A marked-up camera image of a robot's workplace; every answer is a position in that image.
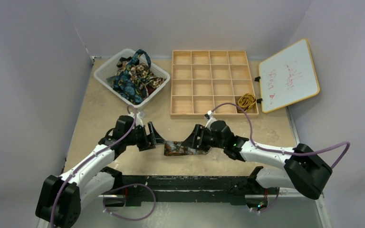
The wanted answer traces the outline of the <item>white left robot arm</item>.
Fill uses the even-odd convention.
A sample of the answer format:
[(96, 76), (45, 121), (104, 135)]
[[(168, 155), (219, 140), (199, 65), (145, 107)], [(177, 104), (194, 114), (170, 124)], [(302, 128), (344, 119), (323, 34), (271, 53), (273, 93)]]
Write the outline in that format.
[(144, 125), (135, 114), (120, 116), (86, 158), (69, 171), (44, 180), (35, 215), (53, 228), (72, 227), (82, 208), (99, 195), (118, 194), (129, 187), (122, 173), (109, 167), (128, 146), (146, 151), (165, 143), (151, 122)]

